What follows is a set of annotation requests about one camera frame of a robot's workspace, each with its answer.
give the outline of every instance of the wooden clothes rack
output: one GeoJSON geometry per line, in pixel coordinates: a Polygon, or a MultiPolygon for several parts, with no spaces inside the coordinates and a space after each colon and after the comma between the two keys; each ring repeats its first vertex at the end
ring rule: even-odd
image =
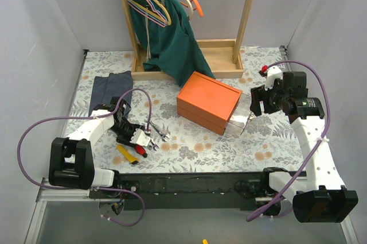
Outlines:
{"type": "MultiPolygon", "coordinates": [[[[248,17],[253,0],[245,0],[239,31],[236,39],[197,40],[214,76],[218,79],[241,78],[244,72],[240,48],[245,33],[248,17]]],[[[127,0],[121,0],[126,24],[130,35],[134,60],[131,75],[134,80],[163,80],[171,79],[164,72],[144,71],[143,62],[146,52],[138,44],[132,24],[130,9],[127,0]]]]}

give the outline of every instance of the orange storage box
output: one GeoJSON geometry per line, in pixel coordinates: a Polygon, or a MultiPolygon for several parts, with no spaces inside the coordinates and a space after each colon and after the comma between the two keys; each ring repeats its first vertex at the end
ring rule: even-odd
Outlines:
{"type": "Polygon", "coordinates": [[[241,93],[241,90],[194,72],[177,96],[177,114],[223,135],[241,93]]]}

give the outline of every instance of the green shirt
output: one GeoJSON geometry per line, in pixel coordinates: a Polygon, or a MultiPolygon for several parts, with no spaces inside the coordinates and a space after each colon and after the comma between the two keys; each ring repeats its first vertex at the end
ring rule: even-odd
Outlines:
{"type": "MultiPolygon", "coordinates": [[[[133,0],[147,7],[145,0],[133,0]]],[[[156,9],[164,13],[157,5],[156,9]]],[[[204,55],[195,40],[187,14],[179,0],[165,0],[171,25],[161,27],[148,20],[151,59],[143,64],[145,71],[160,71],[172,76],[183,87],[194,71],[214,78],[204,55]]],[[[147,50],[145,16],[130,7],[136,36],[147,50]]]]}

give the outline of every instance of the yellow tool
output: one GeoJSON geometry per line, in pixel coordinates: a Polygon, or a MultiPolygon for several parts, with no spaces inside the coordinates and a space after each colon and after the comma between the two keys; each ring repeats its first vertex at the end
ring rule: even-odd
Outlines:
{"type": "Polygon", "coordinates": [[[122,145],[117,145],[117,150],[130,162],[130,164],[136,165],[139,162],[138,158],[131,155],[122,145]]]}

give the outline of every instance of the zip tie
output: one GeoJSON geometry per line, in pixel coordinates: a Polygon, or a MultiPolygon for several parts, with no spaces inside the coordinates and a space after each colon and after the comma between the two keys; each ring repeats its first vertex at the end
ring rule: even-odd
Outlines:
{"type": "Polygon", "coordinates": [[[316,140],[321,141],[321,142],[330,142],[330,140],[328,138],[325,138],[325,137],[324,138],[318,137],[316,140]]]}
{"type": "Polygon", "coordinates": [[[102,130],[104,132],[104,124],[103,124],[103,121],[101,120],[101,118],[98,117],[98,115],[94,114],[93,115],[93,119],[97,119],[102,124],[102,130]]]}

